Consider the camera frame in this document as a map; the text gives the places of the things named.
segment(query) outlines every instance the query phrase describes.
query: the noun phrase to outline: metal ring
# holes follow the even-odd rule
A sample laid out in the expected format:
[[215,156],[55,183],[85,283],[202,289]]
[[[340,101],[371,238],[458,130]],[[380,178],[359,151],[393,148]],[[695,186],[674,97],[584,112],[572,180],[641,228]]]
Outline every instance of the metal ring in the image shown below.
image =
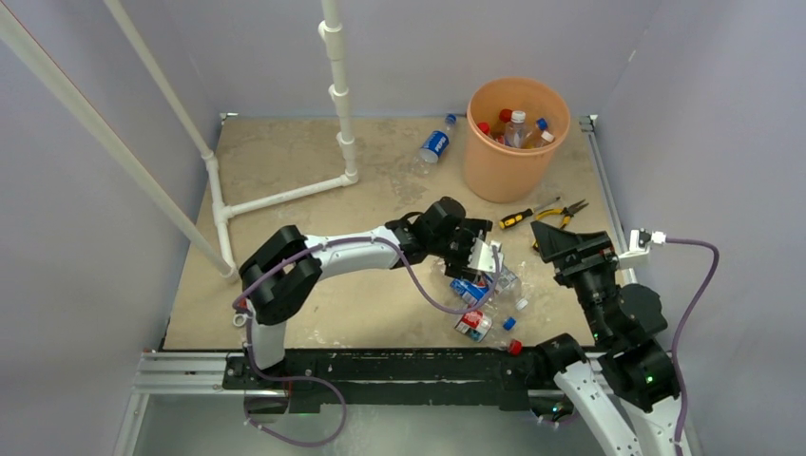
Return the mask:
[[243,313],[236,313],[232,315],[232,324],[236,328],[243,328],[246,326],[246,315]]

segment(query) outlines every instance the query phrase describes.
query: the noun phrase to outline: trash bin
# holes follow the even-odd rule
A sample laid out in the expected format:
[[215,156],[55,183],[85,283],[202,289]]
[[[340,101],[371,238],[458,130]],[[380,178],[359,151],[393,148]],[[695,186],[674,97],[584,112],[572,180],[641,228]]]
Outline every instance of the trash bin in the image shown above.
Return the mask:
[[[536,149],[507,147],[484,135],[476,125],[494,124],[501,109],[527,113],[527,125],[545,118],[554,142]],[[568,136],[571,115],[563,98],[547,85],[528,78],[497,79],[482,85],[468,104],[465,182],[479,197],[513,202],[531,192],[546,172],[554,151]]]

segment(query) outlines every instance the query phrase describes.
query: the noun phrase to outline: beige tabletop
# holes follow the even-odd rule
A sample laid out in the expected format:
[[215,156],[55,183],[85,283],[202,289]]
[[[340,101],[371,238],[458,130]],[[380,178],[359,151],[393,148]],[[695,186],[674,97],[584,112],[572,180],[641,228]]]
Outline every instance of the beige tabletop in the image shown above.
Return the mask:
[[[438,118],[357,119],[360,182],[238,216],[230,220],[230,238],[238,263],[284,225],[295,224],[307,235],[341,235],[368,231],[411,211],[424,211],[443,196],[460,201],[468,217],[498,220],[506,214],[560,196],[570,204],[589,205],[568,226],[576,232],[611,226],[585,136],[576,123],[556,153],[543,181],[527,198],[495,204],[476,197],[462,179],[466,125],[428,175],[411,170],[416,149],[440,125]],[[336,143],[338,122],[321,120],[249,120],[226,122],[217,150],[224,200],[237,204],[302,185],[334,178],[343,172]],[[210,209],[209,188],[197,226],[218,245]],[[590,335],[575,294],[558,286],[553,269],[532,252],[526,223],[506,232],[497,227],[488,239],[502,243],[505,264],[523,282],[528,306],[517,312],[510,300],[485,307],[494,329],[481,344],[453,329],[455,316],[441,313],[423,299],[405,270],[362,271],[319,282],[302,310],[288,322],[286,347],[466,347],[500,346],[511,338],[525,345],[570,333],[583,345]],[[433,259],[414,267],[430,294],[458,306],[449,280],[433,272]],[[194,248],[182,271],[164,347],[170,350],[236,349],[242,330],[232,325],[230,304],[240,283],[227,283]],[[517,319],[511,332],[500,326]]]

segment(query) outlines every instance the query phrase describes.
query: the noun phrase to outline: screwdriver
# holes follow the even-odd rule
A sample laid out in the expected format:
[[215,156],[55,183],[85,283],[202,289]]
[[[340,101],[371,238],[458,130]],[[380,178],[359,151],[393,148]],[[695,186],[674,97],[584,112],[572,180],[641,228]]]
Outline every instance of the screwdriver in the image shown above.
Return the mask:
[[506,230],[507,228],[511,228],[511,227],[517,225],[518,223],[524,221],[524,219],[526,219],[527,217],[531,217],[534,213],[540,211],[544,207],[550,206],[551,204],[554,204],[555,202],[557,202],[559,200],[560,200],[560,197],[556,197],[556,198],[552,199],[551,201],[547,201],[547,202],[544,202],[542,204],[539,204],[534,209],[528,208],[526,211],[518,212],[518,213],[515,213],[515,214],[510,214],[510,215],[508,215],[508,216],[506,216],[504,218],[501,218],[501,221],[498,222],[498,225],[501,227],[502,230]]

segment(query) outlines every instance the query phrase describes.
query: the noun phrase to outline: blue bottle cap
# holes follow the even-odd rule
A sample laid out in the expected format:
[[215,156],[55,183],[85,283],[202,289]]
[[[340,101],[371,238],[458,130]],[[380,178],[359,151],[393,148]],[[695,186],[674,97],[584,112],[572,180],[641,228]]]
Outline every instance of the blue bottle cap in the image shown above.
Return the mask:
[[507,318],[507,321],[504,322],[504,329],[507,331],[511,330],[512,327],[515,326],[515,323],[517,323],[517,321],[515,321],[514,318],[512,317]]

